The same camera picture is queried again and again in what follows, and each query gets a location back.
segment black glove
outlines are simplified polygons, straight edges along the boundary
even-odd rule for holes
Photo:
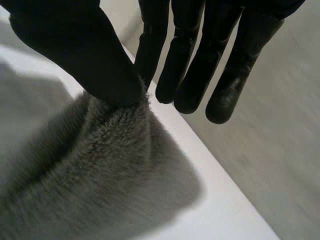
[[[261,50],[284,23],[273,15],[227,2],[239,1],[172,0],[174,38],[155,92],[159,102],[169,104],[174,101],[179,112],[193,113],[241,16],[231,55],[206,107],[207,118],[216,124],[223,124],[231,117]],[[169,0],[139,0],[139,4],[144,30],[135,66],[148,86],[167,35]],[[187,71],[204,6],[202,38]]]
[[[18,37],[117,107],[138,103],[141,81],[99,0],[0,0]]]

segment gray fur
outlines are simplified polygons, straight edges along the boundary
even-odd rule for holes
[[[9,158],[1,240],[125,239],[168,221],[199,193],[147,98],[124,109],[85,93]]]

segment glove finger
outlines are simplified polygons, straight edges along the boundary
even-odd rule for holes
[[[139,0],[144,25],[134,65],[147,88],[157,70],[167,37],[169,2],[170,0]]]
[[[160,103],[174,100],[197,41],[204,5],[204,0],[172,0],[175,31],[155,91]]]

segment gloved hand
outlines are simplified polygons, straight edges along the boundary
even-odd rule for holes
[[[100,0],[0,0],[17,36],[72,75],[91,95],[117,107],[140,102],[138,73]]]
[[[260,52],[284,23],[281,17],[227,2],[239,1],[171,1],[174,38],[155,92],[159,102],[169,104],[174,101],[179,112],[193,113],[203,98],[232,30],[240,18],[232,52],[206,107],[207,118],[216,124],[223,124],[231,117]],[[148,86],[157,69],[167,35],[169,0],[139,0],[139,5],[144,28],[135,66]],[[187,70],[204,7],[202,38]]]

